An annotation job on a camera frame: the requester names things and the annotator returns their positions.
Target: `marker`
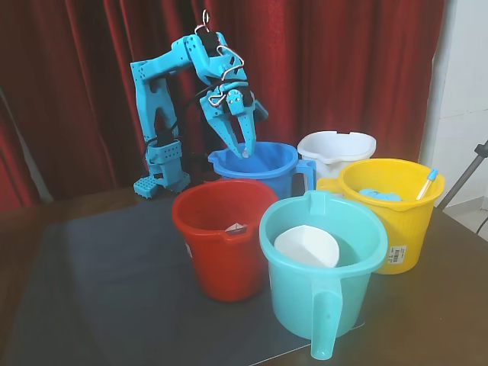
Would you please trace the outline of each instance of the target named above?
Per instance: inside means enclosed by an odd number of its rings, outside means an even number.
[[[427,192],[427,190],[430,187],[430,184],[437,178],[437,169],[433,169],[430,171],[429,176],[427,177],[427,181],[425,182],[422,190],[419,193],[419,196],[417,196],[417,200],[421,200],[424,197],[424,194]]]

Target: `metal pole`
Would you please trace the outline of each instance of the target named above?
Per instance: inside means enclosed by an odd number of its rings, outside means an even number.
[[[444,210],[446,208],[449,202],[451,202],[454,196],[463,187],[464,183],[466,183],[470,176],[472,176],[474,171],[478,168],[478,166],[480,166],[483,160],[488,157],[488,140],[485,142],[484,145],[478,145],[474,151],[478,154],[478,156],[474,158],[473,162],[470,164],[470,166],[467,167],[463,175],[456,181],[451,190],[445,195],[441,203],[437,206],[438,209]]]

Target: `wire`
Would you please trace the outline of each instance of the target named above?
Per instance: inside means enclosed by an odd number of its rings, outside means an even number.
[[[483,228],[483,225],[485,223],[488,223],[488,217],[481,223],[480,227],[478,227],[478,230],[476,230],[476,234],[479,234],[481,229]]]
[[[178,113],[176,114],[176,121],[168,129],[168,132],[172,132],[178,126],[178,122],[181,120],[181,118],[183,117],[183,114],[186,112],[186,110],[188,109],[188,107],[190,107],[193,103],[195,103],[198,99],[200,99],[203,95],[205,95],[209,90],[215,89],[217,86],[221,86],[222,84],[227,84],[227,83],[231,83],[231,82],[245,82],[245,80],[241,80],[241,79],[218,80],[215,83],[213,83],[211,85],[208,85],[206,88],[203,88],[202,90],[200,90],[197,94],[195,94],[193,97],[191,97],[191,99],[189,101],[187,101],[179,109]],[[144,153],[143,153],[143,160],[144,161],[146,161],[147,148],[149,147],[149,145],[151,143],[157,141],[158,138],[159,137],[156,136],[156,137],[153,137],[152,139],[149,139],[149,140],[146,141],[146,144],[144,146]]]

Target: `blue bucket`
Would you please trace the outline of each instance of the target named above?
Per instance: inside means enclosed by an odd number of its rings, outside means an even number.
[[[240,143],[239,147],[244,149],[244,144]],[[242,159],[229,149],[214,151],[208,161],[222,178],[262,181],[280,200],[291,197],[292,177],[297,173],[307,177],[308,190],[315,189],[315,161],[298,159],[297,149],[286,143],[257,142],[254,154]]]

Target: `table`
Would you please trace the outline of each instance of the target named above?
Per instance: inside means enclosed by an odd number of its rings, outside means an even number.
[[[141,200],[128,188],[0,214],[0,359],[44,228]],[[487,280],[488,242],[434,210],[419,264],[372,276],[366,325],[337,339],[325,364],[488,364]],[[263,363],[320,364],[309,347]]]

